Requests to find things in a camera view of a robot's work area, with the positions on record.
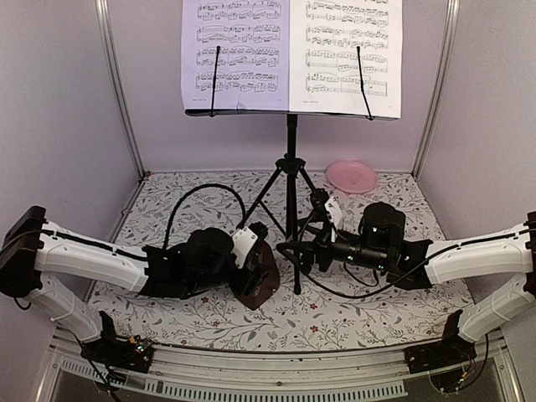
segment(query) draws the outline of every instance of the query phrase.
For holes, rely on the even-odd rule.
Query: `floral pattern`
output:
[[[128,214],[118,243],[161,245],[168,216],[175,202],[189,189],[203,183],[222,183],[238,191],[251,204],[270,173],[162,173],[152,175]],[[443,239],[430,207],[414,179],[407,174],[380,174],[376,189],[364,195],[348,195],[334,189],[324,173],[311,174],[318,187],[326,188],[345,213],[345,229],[353,230],[366,205],[383,201],[406,214],[409,240]],[[311,209],[306,184],[298,180],[298,211]],[[270,211],[284,223],[286,180],[278,178],[265,197]],[[240,221],[238,203],[225,191],[206,189],[195,193],[178,211],[170,244],[185,241],[195,229],[219,227],[232,233]],[[284,241],[268,215],[258,208],[250,223],[261,221],[275,247]],[[302,293],[292,292],[291,265],[275,253],[281,272],[281,288],[261,308],[252,312],[240,304],[227,286],[218,286],[187,301],[152,299],[105,282],[95,286],[90,304],[114,318],[123,335],[141,334],[156,342],[185,347],[247,351],[323,351],[371,348],[438,338],[447,316],[472,303],[463,281],[452,281],[423,291],[391,288],[376,296],[349,301],[314,286],[302,278]],[[369,270],[351,268],[362,281],[373,283]],[[353,281],[340,264],[327,273],[313,269],[326,286],[348,294],[369,288]]]

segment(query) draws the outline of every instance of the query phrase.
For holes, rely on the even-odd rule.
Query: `pink bowl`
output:
[[[363,194],[378,183],[378,175],[359,162],[335,162],[327,168],[329,182],[345,193]]]

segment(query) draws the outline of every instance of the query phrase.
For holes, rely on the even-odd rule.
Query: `sheet music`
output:
[[[400,117],[402,0],[292,0],[290,110]]]
[[[287,111],[287,0],[188,0],[183,3],[182,90],[186,109]]]

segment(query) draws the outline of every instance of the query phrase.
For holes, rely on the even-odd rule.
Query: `vent grille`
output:
[[[86,362],[63,358],[61,368],[80,377],[101,382],[95,370]],[[103,375],[106,375],[103,368],[98,366],[97,368]],[[131,388],[113,380],[111,383],[119,388]],[[144,394],[166,396],[183,402],[373,402],[407,395],[402,381],[351,389],[262,392],[209,389],[176,384],[170,381],[146,379],[144,388],[132,388],[131,390]]]

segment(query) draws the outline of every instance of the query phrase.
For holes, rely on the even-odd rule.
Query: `tripod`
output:
[[[250,209],[245,214],[244,220],[240,222],[240,227],[247,222],[256,208],[260,205],[268,214],[270,219],[276,224],[277,228],[286,237],[286,241],[298,241],[298,207],[296,199],[296,178],[298,173],[303,176],[307,186],[313,191],[315,189],[314,184],[309,178],[305,170],[305,161],[296,157],[296,131],[298,127],[297,115],[286,115],[286,154],[282,159],[276,162],[276,170],[270,176],[268,183],[260,191],[259,195],[253,201]],[[281,224],[277,222],[274,214],[266,207],[266,204],[262,201],[266,193],[270,191],[271,186],[277,180],[281,173],[286,174],[286,229],[283,229]],[[298,266],[294,266],[294,293],[299,295],[302,293],[302,286],[300,285],[300,269]]]

